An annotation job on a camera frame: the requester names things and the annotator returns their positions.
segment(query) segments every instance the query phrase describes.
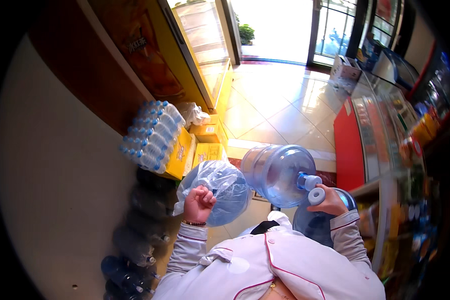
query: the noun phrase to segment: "wall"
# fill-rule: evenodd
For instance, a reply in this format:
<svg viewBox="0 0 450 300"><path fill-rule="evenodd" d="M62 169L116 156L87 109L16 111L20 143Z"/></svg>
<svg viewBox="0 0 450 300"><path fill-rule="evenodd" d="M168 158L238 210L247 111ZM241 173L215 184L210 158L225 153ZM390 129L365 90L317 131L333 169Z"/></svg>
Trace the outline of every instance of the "wall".
<svg viewBox="0 0 450 300"><path fill-rule="evenodd" d="M102 299L100 262L113 253L112 231L135 183L136 166L117 151L120 141L25 36L0 95L0 208L47 299Z"/></svg>
<svg viewBox="0 0 450 300"><path fill-rule="evenodd" d="M422 72L423 66L427 62L430 50L432 49L433 40L434 37L432 32L428 29L427 24L417 11L412 37L404 58L415 67L419 74Z"/></svg>

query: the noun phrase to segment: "cardboard box on counter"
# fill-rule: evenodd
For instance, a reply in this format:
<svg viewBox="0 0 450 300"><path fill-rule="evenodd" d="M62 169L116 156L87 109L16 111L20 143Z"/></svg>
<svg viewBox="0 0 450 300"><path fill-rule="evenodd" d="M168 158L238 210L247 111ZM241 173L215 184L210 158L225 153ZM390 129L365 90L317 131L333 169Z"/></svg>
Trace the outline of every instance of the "cardboard box on counter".
<svg viewBox="0 0 450 300"><path fill-rule="evenodd" d="M200 143L220 143L225 149L228 137L218 115L210 115L211 121L206 125L191 125L188 132L194 134Z"/></svg>
<svg viewBox="0 0 450 300"><path fill-rule="evenodd" d="M186 155L186 163L185 169L183 170L183 177L185 177L190 171L192 171L193 160L195 159L195 151L197 151L198 145L197 137L193 133L190 133L190 136L192 137L192 141L190 142L190 150Z"/></svg>
<svg viewBox="0 0 450 300"><path fill-rule="evenodd" d="M177 142L173 147L173 152L170 154L170 160L166 165L166 170L163 174L159 174L160 176L173 180L182 180L191 143L192 137L185 128L182 127L181 132L177 137Z"/></svg>
<svg viewBox="0 0 450 300"><path fill-rule="evenodd" d="M192 169L205 160L223 160L228 162L224 146L220 143L198 143Z"/></svg>
<svg viewBox="0 0 450 300"><path fill-rule="evenodd" d="M330 70L330 80L342 77L358 81L360 74L362 71L356 61L342 55L335 55L333 67Z"/></svg>

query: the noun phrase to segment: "glass door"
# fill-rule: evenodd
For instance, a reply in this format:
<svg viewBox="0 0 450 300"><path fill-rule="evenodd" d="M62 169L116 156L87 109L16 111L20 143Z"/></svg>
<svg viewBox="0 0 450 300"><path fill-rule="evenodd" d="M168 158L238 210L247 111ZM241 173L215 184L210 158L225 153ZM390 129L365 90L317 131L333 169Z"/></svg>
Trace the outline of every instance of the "glass door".
<svg viewBox="0 0 450 300"><path fill-rule="evenodd" d="M336 54L347 52L357 0L314 0L313 9L307 64L332 66Z"/></svg>

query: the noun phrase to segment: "clear plastic bag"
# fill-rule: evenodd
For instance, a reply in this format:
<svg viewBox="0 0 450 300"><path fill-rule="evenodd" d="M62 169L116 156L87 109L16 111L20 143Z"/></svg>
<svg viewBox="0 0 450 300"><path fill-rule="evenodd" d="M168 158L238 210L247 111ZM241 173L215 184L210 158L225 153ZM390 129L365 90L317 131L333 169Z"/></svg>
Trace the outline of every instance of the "clear plastic bag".
<svg viewBox="0 0 450 300"><path fill-rule="evenodd" d="M176 109L185 119L185 129L188 130L190 125L202 125L211 121L210 115L202 111L200 106L195 102L182 102L177 104Z"/></svg>
<svg viewBox="0 0 450 300"><path fill-rule="evenodd" d="M176 191L178 202L175 203L174 216L183 213L185 197L199 185L213 191L217 198L207 219L210 227L232 222L247 209L252 200L252 191L239 169L222 160L207 160L194 167L180 183Z"/></svg>

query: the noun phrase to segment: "right hand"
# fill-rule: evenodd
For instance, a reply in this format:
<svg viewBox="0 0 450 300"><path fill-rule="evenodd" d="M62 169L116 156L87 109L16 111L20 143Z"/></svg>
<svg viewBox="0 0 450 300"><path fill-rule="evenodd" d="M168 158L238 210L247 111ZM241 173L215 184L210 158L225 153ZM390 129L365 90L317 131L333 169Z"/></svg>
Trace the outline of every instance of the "right hand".
<svg viewBox="0 0 450 300"><path fill-rule="evenodd" d="M342 201L335 189L329 188L324 184L315 185L325 191L325 200L318 205L310 205L306 208L309 212L324 212L330 215L339 216L348 212L348 208Z"/></svg>

